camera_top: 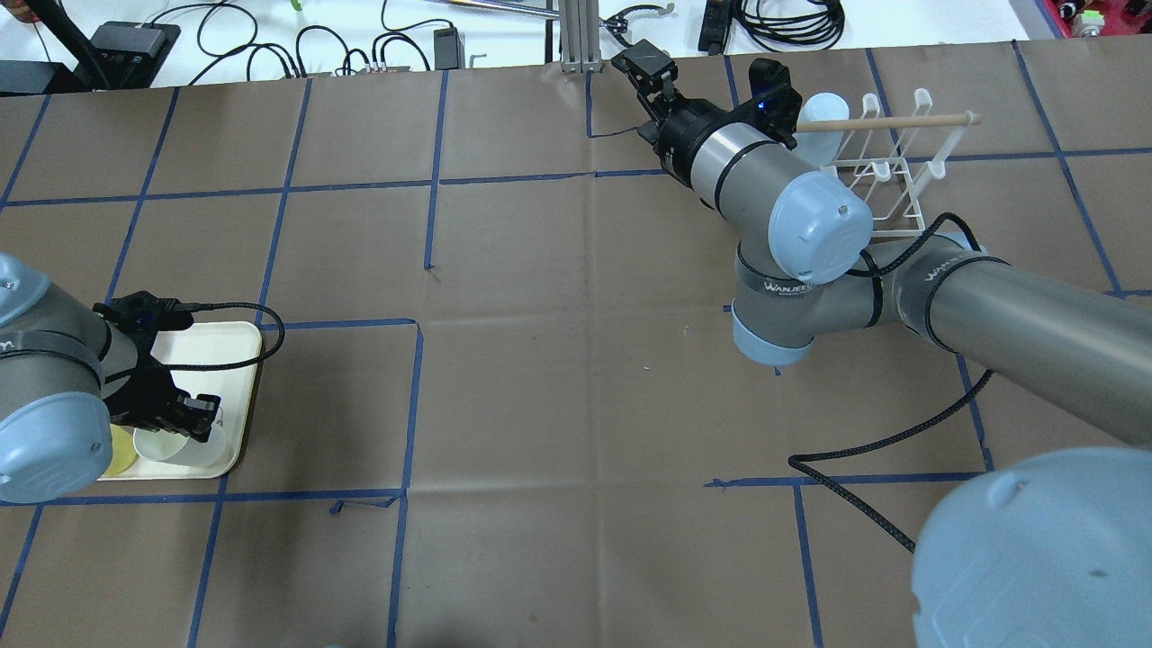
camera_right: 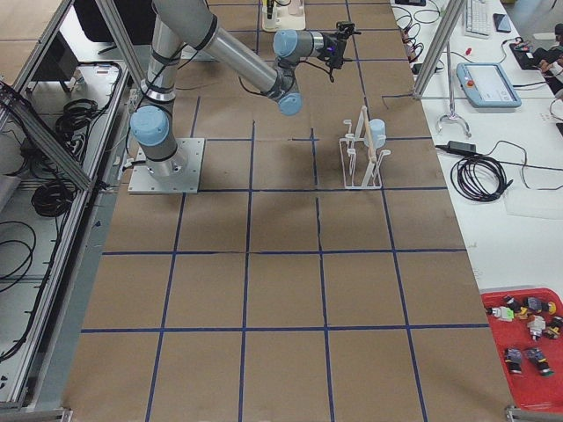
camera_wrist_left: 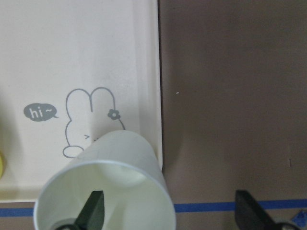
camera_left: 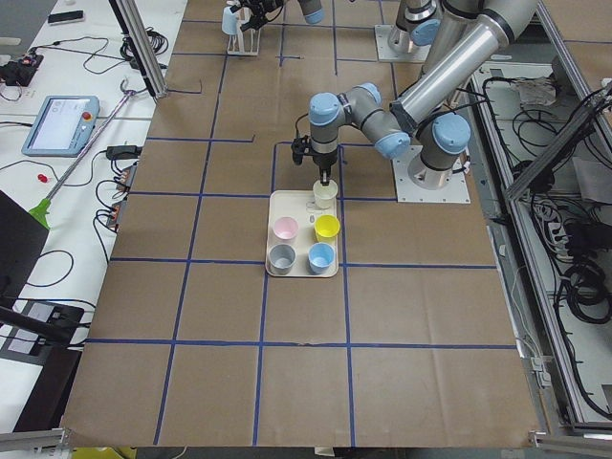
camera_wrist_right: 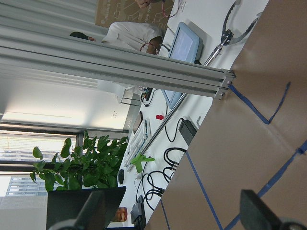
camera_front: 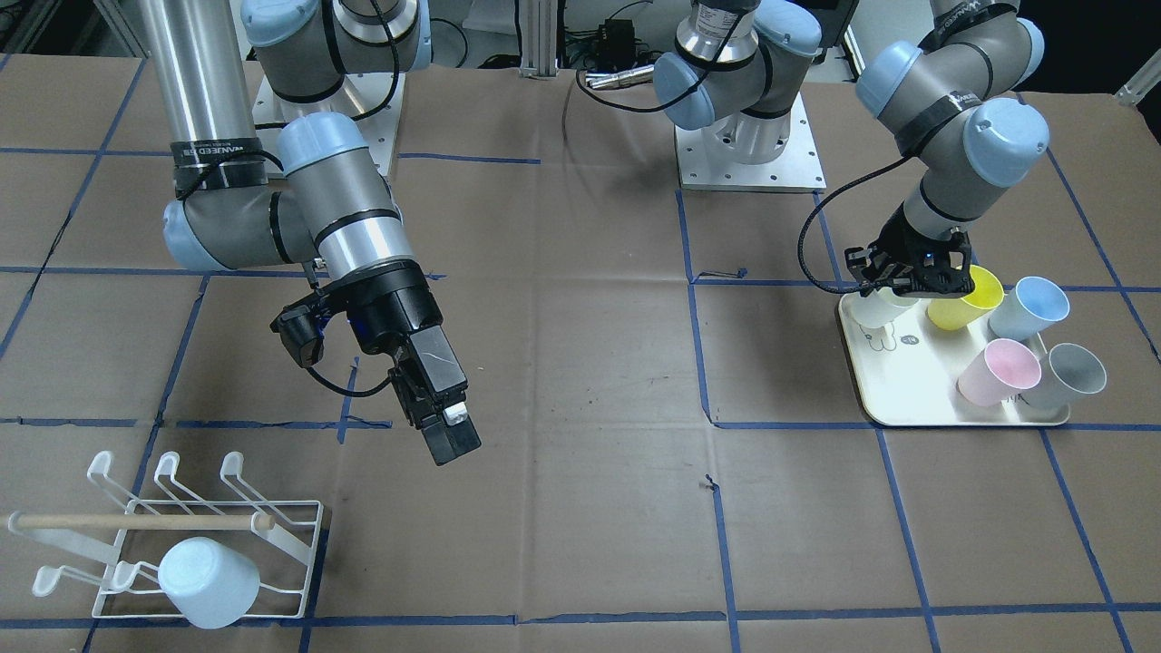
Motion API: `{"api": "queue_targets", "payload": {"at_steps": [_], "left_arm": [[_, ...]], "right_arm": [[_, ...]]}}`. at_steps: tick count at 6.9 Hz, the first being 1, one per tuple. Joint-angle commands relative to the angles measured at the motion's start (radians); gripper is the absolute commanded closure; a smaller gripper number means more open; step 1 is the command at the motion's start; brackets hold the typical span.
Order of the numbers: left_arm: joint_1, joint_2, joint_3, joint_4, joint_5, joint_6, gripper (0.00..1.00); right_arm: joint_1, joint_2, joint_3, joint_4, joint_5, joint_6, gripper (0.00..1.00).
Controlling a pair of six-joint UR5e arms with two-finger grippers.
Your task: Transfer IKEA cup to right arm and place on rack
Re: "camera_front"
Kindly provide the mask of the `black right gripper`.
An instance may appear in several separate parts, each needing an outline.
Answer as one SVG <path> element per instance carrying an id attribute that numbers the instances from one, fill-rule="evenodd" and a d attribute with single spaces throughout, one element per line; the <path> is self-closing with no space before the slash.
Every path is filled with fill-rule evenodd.
<path id="1" fill-rule="evenodd" d="M 345 277 L 356 343 L 390 356 L 395 395 L 437 466 L 481 447 L 467 408 L 467 376 L 444 333 L 444 314 L 414 261 L 390 261 Z"/>

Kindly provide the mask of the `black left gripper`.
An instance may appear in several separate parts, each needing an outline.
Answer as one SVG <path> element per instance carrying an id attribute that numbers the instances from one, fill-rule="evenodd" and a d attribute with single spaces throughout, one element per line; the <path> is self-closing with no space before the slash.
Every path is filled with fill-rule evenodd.
<path id="1" fill-rule="evenodd" d="M 871 247 L 848 247 L 845 264 L 860 297 L 887 288 L 899 297 L 966 297 L 971 293 L 969 235 L 929 239 L 906 218 L 903 207 L 884 224 Z"/>

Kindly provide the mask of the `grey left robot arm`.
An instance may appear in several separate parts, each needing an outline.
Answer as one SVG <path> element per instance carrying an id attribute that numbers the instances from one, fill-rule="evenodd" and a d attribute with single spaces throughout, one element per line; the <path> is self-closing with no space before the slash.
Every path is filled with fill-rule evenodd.
<path id="1" fill-rule="evenodd" d="M 965 297 L 969 230 L 1050 146 L 1050 125 L 1010 96 L 1039 66 L 1043 33 L 1016 1 L 933 1 L 932 31 L 897 42 L 858 77 L 854 95 L 925 173 L 867 247 L 848 249 L 861 295 Z M 822 48 L 817 17 L 788 1 L 694 1 L 652 86 L 684 130 L 743 129 L 760 162 L 778 156 L 789 112 Z"/>

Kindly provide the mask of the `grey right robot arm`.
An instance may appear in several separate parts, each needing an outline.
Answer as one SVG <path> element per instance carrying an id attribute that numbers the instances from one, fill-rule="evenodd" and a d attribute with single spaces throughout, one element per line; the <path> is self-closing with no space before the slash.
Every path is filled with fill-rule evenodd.
<path id="1" fill-rule="evenodd" d="M 190 271 L 324 265 L 327 284 L 312 281 L 272 321 L 288 356 L 313 375 L 325 326 L 342 317 L 362 352 L 390 356 L 385 385 L 433 460 L 475 451 L 467 376 L 359 129 L 373 109 L 352 95 L 358 74 L 430 64 L 427 3 L 245 1 L 244 33 L 283 112 L 274 151 L 250 110 L 228 1 L 144 1 L 140 12 L 170 117 L 171 256 Z"/>

